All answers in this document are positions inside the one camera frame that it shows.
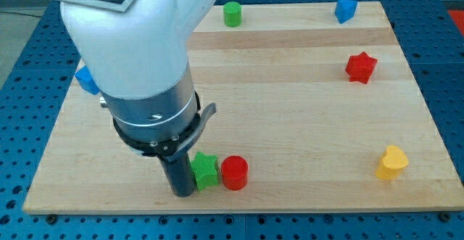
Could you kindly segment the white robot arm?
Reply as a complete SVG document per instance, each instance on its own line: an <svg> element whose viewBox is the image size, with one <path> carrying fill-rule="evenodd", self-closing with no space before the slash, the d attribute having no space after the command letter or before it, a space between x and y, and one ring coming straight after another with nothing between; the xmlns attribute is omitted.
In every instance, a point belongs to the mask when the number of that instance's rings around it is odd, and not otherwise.
<svg viewBox="0 0 464 240"><path fill-rule="evenodd" d="M217 0L57 1L120 138L161 161L175 195L191 195L188 152L216 106L199 102L186 43Z"/></svg>

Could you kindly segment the black mounting clamp ring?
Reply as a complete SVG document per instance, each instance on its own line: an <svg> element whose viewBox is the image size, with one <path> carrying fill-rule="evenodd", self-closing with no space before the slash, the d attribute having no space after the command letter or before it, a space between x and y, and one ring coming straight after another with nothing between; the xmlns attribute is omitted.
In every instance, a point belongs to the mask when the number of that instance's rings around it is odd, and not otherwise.
<svg viewBox="0 0 464 240"><path fill-rule="evenodd" d="M208 104L202 113L196 113L194 119L184 132L161 142L136 141L125 134L113 118L113 125L122 141L136 154L142 157L158 157L166 162L175 162L183 157L195 145L202 135L207 121L217 112L216 103Z"/></svg>

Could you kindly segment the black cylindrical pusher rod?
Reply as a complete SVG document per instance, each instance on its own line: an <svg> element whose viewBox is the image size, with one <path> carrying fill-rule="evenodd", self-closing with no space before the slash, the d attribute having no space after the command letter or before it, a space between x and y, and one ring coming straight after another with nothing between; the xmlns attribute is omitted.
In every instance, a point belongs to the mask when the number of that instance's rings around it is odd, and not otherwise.
<svg viewBox="0 0 464 240"><path fill-rule="evenodd" d="M196 189L196 182L188 154L160 157L160 162L174 195L190 196Z"/></svg>

